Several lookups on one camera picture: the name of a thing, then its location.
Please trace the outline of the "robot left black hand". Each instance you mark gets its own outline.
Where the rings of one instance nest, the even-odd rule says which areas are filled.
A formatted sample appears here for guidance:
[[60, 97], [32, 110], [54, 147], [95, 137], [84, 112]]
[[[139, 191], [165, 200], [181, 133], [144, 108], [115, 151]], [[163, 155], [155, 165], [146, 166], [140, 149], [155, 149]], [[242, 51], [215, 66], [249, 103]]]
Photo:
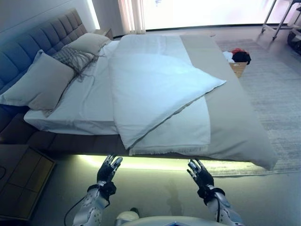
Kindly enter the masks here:
[[115, 158], [115, 154], [109, 154], [105, 158], [97, 173], [96, 181], [98, 184], [105, 184], [112, 181], [117, 169], [123, 161], [122, 157]]

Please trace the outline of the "robot right black hand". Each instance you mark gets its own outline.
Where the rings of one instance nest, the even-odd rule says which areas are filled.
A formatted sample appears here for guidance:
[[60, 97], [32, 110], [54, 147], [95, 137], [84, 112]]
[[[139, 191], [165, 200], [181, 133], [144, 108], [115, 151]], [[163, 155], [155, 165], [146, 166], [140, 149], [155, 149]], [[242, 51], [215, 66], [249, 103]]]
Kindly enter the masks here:
[[201, 187], [214, 186], [214, 179], [199, 159], [189, 160], [187, 172], [196, 184]]

